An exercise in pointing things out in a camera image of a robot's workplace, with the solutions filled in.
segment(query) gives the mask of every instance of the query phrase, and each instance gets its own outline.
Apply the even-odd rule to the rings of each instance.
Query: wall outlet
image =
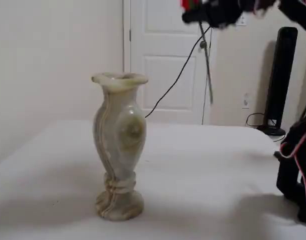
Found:
[[[247,25],[247,15],[245,13],[242,13],[242,15],[237,20],[236,26],[246,26]]]
[[[250,108],[250,94],[246,92],[243,96],[243,107],[242,109],[249,109]]]

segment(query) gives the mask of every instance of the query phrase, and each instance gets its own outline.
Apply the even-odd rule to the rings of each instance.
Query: door frame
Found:
[[[123,70],[124,72],[131,72],[131,1],[123,0]],[[218,48],[219,30],[211,29],[210,34],[210,45],[209,49],[209,64],[211,72],[211,80],[214,86],[215,82],[215,71],[217,61],[217,48]],[[210,122],[211,106],[209,104],[209,95],[206,94],[205,89],[205,105],[203,112],[203,125],[207,125]]]

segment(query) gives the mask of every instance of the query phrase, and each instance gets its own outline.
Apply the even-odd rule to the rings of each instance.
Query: door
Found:
[[[197,24],[185,25],[182,22],[180,2],[131,0],[130,69],[149,77],[137,96],[145,115],[176,80],[194,43],[201,36]],[[206,34],[206,39],[211,39],[211,31]],[[204,106],[209,104],[206,77],[205,55],[198,44],[177,84],[147,120],[202,124],[203,116],[208,115],[204,114]]]

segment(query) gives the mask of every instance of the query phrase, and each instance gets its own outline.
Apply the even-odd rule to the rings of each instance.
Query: white table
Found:
[[[92,124],[59,122],[0,164],[0,240],[306,240],[276,188],[277,146],[246,127],[148,125],[142,215],[99,218]]]

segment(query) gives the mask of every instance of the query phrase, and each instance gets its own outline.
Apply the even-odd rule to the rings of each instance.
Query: vase foot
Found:
[[[144,208],[140,193],[133,190],[127,193],[102,192],[96,199],[97,213],[110,221],[126,221],[137,217]]]

